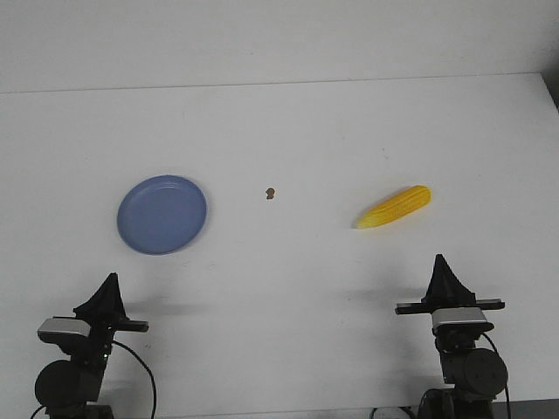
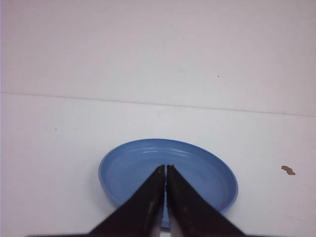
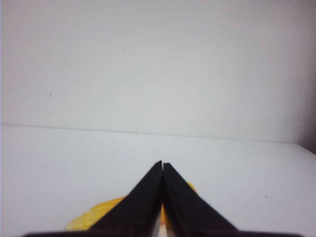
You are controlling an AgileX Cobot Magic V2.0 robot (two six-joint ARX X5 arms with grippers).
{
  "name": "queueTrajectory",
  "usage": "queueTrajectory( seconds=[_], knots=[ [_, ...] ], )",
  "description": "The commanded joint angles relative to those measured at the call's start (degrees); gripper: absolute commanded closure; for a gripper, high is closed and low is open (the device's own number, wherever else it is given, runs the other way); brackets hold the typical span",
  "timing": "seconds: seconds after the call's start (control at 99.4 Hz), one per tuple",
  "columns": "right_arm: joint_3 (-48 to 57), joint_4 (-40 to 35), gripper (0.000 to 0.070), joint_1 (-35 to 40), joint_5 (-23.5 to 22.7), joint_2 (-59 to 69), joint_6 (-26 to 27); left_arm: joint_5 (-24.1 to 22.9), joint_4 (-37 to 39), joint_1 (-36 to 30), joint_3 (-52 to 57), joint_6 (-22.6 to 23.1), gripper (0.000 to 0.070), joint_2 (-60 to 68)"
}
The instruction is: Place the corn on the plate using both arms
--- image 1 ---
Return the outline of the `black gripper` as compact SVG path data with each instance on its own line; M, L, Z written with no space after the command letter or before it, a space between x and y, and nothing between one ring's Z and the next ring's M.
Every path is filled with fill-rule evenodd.
M440 279L441 294L445 299L453 303L474 303L472 305L433 305L440 296ZM396 315L412 315L434 313L439 309L450 308L472 308L477 307L482 311L485 310L501 310L504 309L506 303L501 299L478 299L474 292L466 288L453 273L450 265L446 262L442 254L435 257L430 283L428 285L422 302L414 303L397 303L395 307Z
M89 336L100 333L146 333L148 331L147 321L128 318L116 272L110 273L93 296L75 307L73 312L77 319L82 319L91 326Z

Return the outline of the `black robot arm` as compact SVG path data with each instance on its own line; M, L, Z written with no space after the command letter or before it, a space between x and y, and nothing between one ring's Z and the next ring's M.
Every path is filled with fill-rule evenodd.
M508 371L496 346L477 347L494 324L485 311L505 308L501 299L478 299L466 288L444 256L435 257L425 295L415 303L398 303L397 315L428 314L444 383L431 388L418 404L418 418L493 418L493 400L507 393Z
M121 298L119 277L110 273L72 317L55 316L38 328L38 338L57 346L69 358L44 367L35 381L35 396L50 418L113 418L109 405L99 405L101 384L117 332L146 333L148 322L130 319Z

